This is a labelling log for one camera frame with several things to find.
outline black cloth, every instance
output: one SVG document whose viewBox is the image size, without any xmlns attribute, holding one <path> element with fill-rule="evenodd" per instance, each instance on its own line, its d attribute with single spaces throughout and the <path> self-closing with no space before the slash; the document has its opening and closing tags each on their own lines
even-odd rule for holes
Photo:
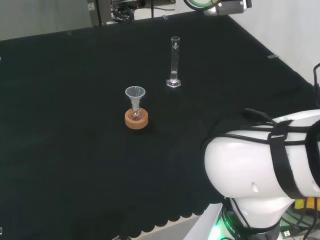
<svg viewBox="0 0 320 240">
<path fill-rule="evenodd" d="M 179 78 L 168 89 L 171 37 Z M 136 237 L 219 202 L 212 131 L 314 109 L 313 89 L 228 16 L 185 13 L 0 42 L 3 240 Z M 129 86 L 148 126 L 126 127 Z"/>
</svg>

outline yellow component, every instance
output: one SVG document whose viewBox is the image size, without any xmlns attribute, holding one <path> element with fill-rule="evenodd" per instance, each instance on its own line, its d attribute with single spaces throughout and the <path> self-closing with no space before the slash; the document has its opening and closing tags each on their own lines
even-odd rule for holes
<svg viewBox="0 0 320 240">
<path fill-rule="evenodd" d="M 305 200 L 303 199 L 297 199 L 295 200 L 295 209 L 303 209 L 305 204 Z M 314 197 L 308 197 L 306 202 L 306 208 L 307 209 L 314 209 L 315 208 L 315 198 Z M 320 199 L 318 198 L 318 210 L 320 211 Z"/>
</svg>

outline green light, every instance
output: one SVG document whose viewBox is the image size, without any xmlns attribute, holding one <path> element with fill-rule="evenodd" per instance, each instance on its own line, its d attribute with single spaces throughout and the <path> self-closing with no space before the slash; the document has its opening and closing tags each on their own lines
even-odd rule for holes
<svg viewBox="0 0 320 240">
<path fill-rule="evenodd" d="M 221 231 L 220 231 L 220 226 L 219 226 L 219 222 L 218 222 L 211 229 L 211 232 L 209 234 L 208 240 L 218 240 L 218 239 L 220 239 L 220 235 L 221 235 Z"/>
</svg>

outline black strap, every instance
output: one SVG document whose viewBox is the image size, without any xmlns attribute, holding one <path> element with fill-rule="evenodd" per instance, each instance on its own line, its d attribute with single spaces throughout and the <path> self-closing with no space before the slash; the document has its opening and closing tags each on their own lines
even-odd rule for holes
<svg viewBox="0 0 320 240">
<path fill-rule="evenodd" d="M 320 153 L 318 135 L 320 134 L 320 120 L 315 122 L 305 137 L 305 151 L 308 158 L 310 172 L 315 183 L 320 187 Z"/>
<path fill-rule="evenodd" d="M 292 121 L 293 120 L 281 121 L 274 125 L 268 135 L 268 141 L 270 144 L 274 173 L 280 187 L 289 198 L 304 199 L 305 197 L 296 185 L 285 146 L 285 140 L 288 136 L 288 126 Z"/>
</svg>

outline glass funnel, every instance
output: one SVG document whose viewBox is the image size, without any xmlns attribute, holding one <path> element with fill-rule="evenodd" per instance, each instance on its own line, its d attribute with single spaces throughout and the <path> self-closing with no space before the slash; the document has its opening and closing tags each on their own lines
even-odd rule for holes
<svg viewBox="0 0 320 240">
<path fill-rule="evenodd" d="M 131 99 L 132 103 L 128 117 L 133 121 L 139 121 L 144 118 L 144 110 L 139 107 L 139 102 L 145 93 L 146 90 L 140 86 L 130 86 L 125 90 L 125 94 Z"/>
</svg>

